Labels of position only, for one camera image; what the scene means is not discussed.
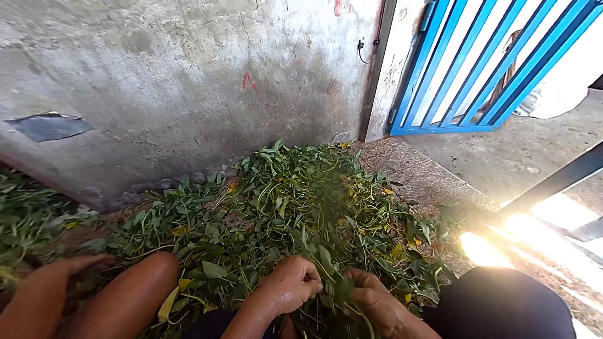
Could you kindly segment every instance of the metal hinge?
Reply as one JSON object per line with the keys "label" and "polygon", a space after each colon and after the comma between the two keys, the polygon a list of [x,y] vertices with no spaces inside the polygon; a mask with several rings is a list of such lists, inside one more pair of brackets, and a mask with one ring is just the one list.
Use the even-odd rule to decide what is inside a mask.
{"label": "metal hinge", "polygon": [[434,7],[437,0],[433,0],[427,5],[425,9],[425,15],[423,16],[423,22],[421,22],[421,28],[419,28],[419,32],[427,30],[427,25],[429,25],[429,21],[431,20],[431,16],[434,13]]}
{"label": "metal hinge", "polygon": [[387,123],[388,124],[393,124],[394,123],[394,118],[396,117],[396,113],[397,112],[398,112],[397,109],[390,110],[390,116],[387,119]]}

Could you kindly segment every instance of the knee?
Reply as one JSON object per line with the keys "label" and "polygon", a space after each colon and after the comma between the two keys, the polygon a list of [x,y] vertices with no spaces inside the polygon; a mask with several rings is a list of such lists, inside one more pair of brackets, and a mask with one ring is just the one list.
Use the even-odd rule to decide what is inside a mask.
{"label": "knee", "polygon": [[170,252],[155,252],[141,262],[157,277],[173,282],[178,277],[178,259]]}

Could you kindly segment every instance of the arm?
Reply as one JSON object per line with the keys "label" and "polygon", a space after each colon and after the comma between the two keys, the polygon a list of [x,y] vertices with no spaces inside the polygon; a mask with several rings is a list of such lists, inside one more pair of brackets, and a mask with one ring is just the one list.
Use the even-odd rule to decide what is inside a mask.
{"label": "arm", "polygon": [[0,314],[3,338],[54,337],[65,307],[70,275],[93,264],[113,261],[109,255],[80,256],[53,262],[31,273]]}
{"label": "arm", "polygon": [[285,258],[245,300],[221,339],[260,339],[274,318],[295,311],[322,289],[311,261]]}
{"label": "arm", "polygon": [[358,304],[375,329],[389,339],[441,339],[440,336],[402,305],[376,276],[355,268],[346,272],[357,288],[352,300]]}

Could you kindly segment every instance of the concrete wall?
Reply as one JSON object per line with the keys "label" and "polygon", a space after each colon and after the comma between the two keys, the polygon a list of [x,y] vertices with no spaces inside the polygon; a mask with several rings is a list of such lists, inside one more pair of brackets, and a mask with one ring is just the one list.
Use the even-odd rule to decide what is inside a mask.
{"label": "concrete wall", "polygon": [[4,160],[104,211],[263,145],[355,139],[379,1],[0,0],[0,119],[95,129]]}
{"label": "concrete wall", "polygon": [[424,7],[424,0],[398,1],[396,4],[365,141],[389,135],[387,119],[399,91],[400,79],[408,68]]}

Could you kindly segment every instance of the wire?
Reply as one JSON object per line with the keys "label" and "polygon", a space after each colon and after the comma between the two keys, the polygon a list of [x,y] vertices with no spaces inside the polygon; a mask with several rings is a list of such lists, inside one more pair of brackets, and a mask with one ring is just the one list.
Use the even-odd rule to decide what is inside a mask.
{"label": "wire", "polygon": [[364,61],[364,60],[362,59],[362,55],[360,55],[360,50],[361,50],[361,49],[362,49],[362,48],[358,48],[358,56],[360,57],[360,61],[364,62],[364,63],[365,63],[365,64],[367,64],[367,65],[369,65],[369,64],[371,64],[371,63],[373,63],[373,61],[372,61],[372,60],[371,60],[371,62],[366,62],[366,61]]}
{"label": "wire", "polygon": [[[385,12],[385,1],[387,0],[382,0],[381,1],[381,11],[379,13],[379,29],[377,30],[377,38],[375,38],[373,40],[373,46],[377,47],[378,45],[375,45],[375,41],[379,41],[379,35],[381,34],[381,25],[383,24],[383,14]],[[366,62],[362,59],[362,54],[360,53],[360,50],[362,49],[362,47],[364,47],[364,44],[360,44],[360,41],[358,42],[358,57],[360,57],[360,61],[362,61],[363,63],[370,65],[373,63],[376,54],[373,54],[373,59],[370,62]]]}

